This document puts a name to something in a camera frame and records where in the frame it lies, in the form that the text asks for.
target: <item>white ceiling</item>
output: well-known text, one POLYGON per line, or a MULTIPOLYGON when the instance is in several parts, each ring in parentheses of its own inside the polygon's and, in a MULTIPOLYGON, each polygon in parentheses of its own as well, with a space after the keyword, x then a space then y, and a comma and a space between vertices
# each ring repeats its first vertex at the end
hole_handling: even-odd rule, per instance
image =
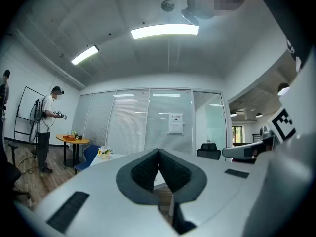
POLYGON ((233 12, 199 19, 197 36, 133 39, 132 29, 188 23, 180 12, 187 7, 186 0, 172 0, 172 12, 161 9, 163 1, 29 0, 13 26, 60 68, 88 85, 150 73, 224 77, 256 43, 272 18, 262 0, 246 0, 233 12), (94 44, 99 53, 76 66, 71 63, 94 44))
MULTIPOLYGON (((238 111, 241 109, 253 110, 253 120, 255 114, 261 112, 264 115, 270 114, 278 110, 281 106, 277 88, 282 82, 291 84, 297 73, 295 62, 289 52, 283 57, 283 63, 274 70, 269 70, 266 74, 259 78, 258 84, 247 93, 234 100, 229 104, 230 109, 238 111)), ((232 118, 232 121, 243 121, 244 115, 240 113, 232 118)))

